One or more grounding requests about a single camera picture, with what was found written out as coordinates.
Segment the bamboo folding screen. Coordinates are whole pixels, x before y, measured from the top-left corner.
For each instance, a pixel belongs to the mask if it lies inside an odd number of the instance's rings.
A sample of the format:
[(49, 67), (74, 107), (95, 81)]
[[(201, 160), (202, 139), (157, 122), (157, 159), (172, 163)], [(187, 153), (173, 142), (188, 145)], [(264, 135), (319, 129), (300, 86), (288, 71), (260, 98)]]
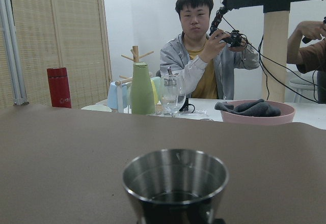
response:
[(67, 69), (71, 103), (104, 100), (112, 80), (104, 0), (12, 0), (27, 98), (50, 105), (47, 69)]

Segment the person in brown shirt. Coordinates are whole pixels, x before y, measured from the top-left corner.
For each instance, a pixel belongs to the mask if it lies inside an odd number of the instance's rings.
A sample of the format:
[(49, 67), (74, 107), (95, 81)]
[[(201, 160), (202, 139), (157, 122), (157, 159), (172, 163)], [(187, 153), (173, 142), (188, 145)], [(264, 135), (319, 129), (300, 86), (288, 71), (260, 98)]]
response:
[[(318, 42), (300, 47), (302, 39)], [(318, 101), (325, 103), (325, 21), (302, 21), (288, 38), (287, 63), (295, 64), (300, 73), (317, 71)]]

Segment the person in grey jacket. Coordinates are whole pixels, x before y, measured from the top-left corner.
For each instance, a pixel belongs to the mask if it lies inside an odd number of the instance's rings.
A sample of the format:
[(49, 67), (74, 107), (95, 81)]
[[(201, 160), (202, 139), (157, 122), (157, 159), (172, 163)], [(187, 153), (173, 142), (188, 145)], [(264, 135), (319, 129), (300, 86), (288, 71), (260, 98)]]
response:
[(229, 34), (216, 30), (207, 34), (213, 0), (177, 0), (182, 32), (160, 51), (160, 73), (179, 74), (191, 98), (234, 98), (234, 70), (259, 67), (258, 54), (242, 40), (239, 47), (224, 41)]

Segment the light blue cup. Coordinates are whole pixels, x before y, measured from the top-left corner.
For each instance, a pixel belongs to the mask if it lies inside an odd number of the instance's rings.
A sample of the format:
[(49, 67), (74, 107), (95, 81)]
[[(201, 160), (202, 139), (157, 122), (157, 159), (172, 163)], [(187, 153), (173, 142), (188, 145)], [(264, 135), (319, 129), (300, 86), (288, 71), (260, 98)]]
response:
[[(130, 105), (130, 88), (131, 82), (122, 84), (122, 103), (123, 108), (127, 108)], [(107, 106), (111, 109), (118, 109), (118, 86), (115, 82), (111, 82), (108, 96), (107, 96)]]

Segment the wooden cup rack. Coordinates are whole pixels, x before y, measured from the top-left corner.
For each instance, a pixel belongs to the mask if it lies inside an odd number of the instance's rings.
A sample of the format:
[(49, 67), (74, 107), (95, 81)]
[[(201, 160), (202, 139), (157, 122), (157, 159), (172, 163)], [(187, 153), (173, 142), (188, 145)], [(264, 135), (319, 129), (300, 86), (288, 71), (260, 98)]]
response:
[[(146, 56), (154, 53), (154, 51), (150, 51), (150, 52), (147, 52), (145, 54), (139, 55), (139, 47), (138, 46), (133, 46), (130, 51), (131, 51), (132, 56), (133, 56), (132, 58), (131, 57), (128, 57), (128, 56), (126, 56), (124, 54), (122, 54), (121, 57), (123, 57), (125, 59), (128, 59), (128, 60), (131, 60), (134, 63), (137, 63), (143, 57), (146, 57)], [(125, 83), (128, 83), (128, 82), (131, 82), (132, 81), (132, 77), (125, 78), (125, 77), (120, 76), (120, 78), (122, 78), (122, 80), (115, 81), (115, 85), (120, 86), (120, 85), (123, 85)]]

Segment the grey cloth in bowl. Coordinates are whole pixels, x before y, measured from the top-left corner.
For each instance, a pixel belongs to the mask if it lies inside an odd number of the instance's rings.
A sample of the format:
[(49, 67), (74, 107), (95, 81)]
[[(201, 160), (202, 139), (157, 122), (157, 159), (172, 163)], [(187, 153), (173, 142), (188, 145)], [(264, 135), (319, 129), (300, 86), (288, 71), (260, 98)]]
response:
[(281, 110), (278, 107), (270, 105), (263, 99), (242, 103), (238, 106), (228, 102), (217, 102), (214, 109), (249, 117), (277, 117), (281, 115)]

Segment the pink bowl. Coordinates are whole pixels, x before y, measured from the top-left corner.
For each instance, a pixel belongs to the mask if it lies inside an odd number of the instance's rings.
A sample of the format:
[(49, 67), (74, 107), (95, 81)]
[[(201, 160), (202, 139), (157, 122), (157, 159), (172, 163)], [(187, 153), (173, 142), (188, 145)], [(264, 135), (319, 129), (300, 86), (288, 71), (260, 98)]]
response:
[(235, 100), (218, 102), (224, 122), (252, 125), (280, 125), (293, 121), (295, 108), (281, 102), (259, 100)]

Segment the wine glass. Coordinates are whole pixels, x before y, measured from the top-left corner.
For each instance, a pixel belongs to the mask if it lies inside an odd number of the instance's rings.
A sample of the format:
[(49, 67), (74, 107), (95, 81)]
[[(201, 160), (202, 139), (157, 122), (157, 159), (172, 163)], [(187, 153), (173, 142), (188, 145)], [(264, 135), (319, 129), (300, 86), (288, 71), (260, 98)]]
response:
[(186, 99), (185, 83), (182, 75), (164, 75), (160, 79), (160, 102), (164, 114), (175, 117)]

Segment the steel jigger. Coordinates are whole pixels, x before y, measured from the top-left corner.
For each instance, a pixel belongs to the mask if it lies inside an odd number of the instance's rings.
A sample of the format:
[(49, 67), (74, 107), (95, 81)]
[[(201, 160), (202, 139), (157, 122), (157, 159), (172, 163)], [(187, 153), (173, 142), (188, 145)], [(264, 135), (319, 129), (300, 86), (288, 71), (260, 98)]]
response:
[(123, 187), (138, 223), (224, 223), (216, 218), (229, 181), (217, 157), (190, 149), (163, 149), (133, 159)]

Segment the red thermos bottle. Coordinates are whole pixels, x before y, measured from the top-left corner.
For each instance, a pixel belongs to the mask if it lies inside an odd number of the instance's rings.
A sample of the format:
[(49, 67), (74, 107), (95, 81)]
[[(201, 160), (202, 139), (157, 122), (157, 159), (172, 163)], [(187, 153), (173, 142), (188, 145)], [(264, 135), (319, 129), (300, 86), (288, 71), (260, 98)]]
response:
[(71, 96), (66, 68), (48, 68), (47, 77), (52, 106), (71, 108)]

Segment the green cup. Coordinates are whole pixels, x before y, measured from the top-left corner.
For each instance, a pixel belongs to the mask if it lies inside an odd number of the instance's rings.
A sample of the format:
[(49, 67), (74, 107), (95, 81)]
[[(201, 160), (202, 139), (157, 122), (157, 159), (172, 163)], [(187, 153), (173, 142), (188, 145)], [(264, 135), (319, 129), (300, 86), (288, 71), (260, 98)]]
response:
[(155, 113), (154, 95), (148, 65), (145, 62), (134, 62), (130, 89), (131, 111), (137, 115)]

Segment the aluminium frame post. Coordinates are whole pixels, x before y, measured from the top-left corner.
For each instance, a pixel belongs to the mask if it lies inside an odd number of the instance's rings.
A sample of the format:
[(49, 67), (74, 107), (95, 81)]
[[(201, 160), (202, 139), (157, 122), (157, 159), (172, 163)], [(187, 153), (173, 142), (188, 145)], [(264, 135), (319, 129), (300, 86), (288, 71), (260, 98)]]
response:
[(11, 0), (1, 0), (1, 28), (13, 91), (13, 104), (29, 103), (23, 79)]

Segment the yellow cup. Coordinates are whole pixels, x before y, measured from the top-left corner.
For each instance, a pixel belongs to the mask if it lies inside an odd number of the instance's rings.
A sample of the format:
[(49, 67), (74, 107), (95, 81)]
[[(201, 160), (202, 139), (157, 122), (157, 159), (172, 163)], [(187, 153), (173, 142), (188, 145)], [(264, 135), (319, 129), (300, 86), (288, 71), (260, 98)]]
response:
[(153, 89), (154, 104), (158, 104), (160, 101), (160, 77), (156, 76), (151, 78), (151, 84)]

